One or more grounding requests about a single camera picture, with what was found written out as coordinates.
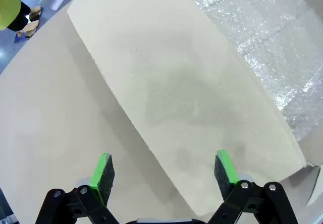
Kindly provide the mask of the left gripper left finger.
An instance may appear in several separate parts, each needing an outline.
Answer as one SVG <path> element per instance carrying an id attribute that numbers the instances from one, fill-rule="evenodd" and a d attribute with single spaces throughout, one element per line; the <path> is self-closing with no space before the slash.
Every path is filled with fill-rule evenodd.
<path id="1" fill-rule="evenodd" d="M 48 191 L 36 223 L 76 223 L 83 217 L 91 223 L 118 223 L 106 207 L 114 177 L 112 156 L 103 153 L 89 184 L 75 187 L 68 193 L 62 189 Z"/>

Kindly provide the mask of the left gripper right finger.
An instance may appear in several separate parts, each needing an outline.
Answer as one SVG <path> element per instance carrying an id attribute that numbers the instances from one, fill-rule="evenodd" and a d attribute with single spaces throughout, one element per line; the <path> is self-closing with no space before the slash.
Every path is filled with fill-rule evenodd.
<path id="1" fill-rule="evenodd" d="M 268 182 L 261 187 L 241 180 L 225 150 L 216 153 L 214 176 L 223 203 L 208 223 L 237 223 L 242 213 L 252 213 L 261 224 L 298 223 L 283 186 Z"/>

